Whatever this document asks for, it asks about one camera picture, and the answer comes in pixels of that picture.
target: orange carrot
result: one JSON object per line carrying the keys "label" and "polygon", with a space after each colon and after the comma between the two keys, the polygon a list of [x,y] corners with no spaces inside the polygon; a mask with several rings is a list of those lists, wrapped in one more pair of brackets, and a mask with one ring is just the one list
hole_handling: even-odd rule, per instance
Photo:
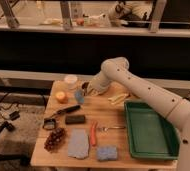
{"label": "orange carrot", "polygon": [[91,129],[90,129],[90,144],[92,146],[95,146],[97,144],[96,127],[97,127],[97,122],[94,122],[91,126]]}

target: green tray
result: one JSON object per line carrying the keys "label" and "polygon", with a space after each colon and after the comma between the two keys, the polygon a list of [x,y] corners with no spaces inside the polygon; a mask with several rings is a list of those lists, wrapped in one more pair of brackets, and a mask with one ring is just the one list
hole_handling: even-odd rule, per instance
{"label": "green tray", "polygon": [[146,103],[126,101],[124,106],[131,156],[177,159],[179,138],[174,127]]}

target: sponge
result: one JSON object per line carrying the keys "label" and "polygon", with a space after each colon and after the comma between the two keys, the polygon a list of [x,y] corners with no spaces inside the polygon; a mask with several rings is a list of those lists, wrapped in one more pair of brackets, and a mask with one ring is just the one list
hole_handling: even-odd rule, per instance
{"label": "sponge", "polygon": [[117,160],[117,147],[101,146],[96,151],[98,161]]}

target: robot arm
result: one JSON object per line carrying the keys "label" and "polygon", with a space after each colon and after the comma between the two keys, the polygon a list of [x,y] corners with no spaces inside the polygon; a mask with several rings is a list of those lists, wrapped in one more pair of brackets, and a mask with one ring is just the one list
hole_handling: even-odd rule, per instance
{"label": "robot arm", "polygon": [[190,102],[128,71],[126,58],[105,60],[101,71],[90,81],[88,90],[103,93],[111,81],[119,82],[144,100],[182,132],[178,171],[190,170]]}

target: fork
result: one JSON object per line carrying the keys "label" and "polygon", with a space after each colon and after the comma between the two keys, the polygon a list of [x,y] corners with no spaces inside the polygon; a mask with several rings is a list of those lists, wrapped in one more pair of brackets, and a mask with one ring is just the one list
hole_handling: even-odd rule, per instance
{"label": "fork", "polygon": [[101,131],[101,132],[105,132],[105,131],[108,131],[109,129],[125,129],[126,127],[125,126],[113,126],[113,127],[98,127],[97,130],[98,131]]}

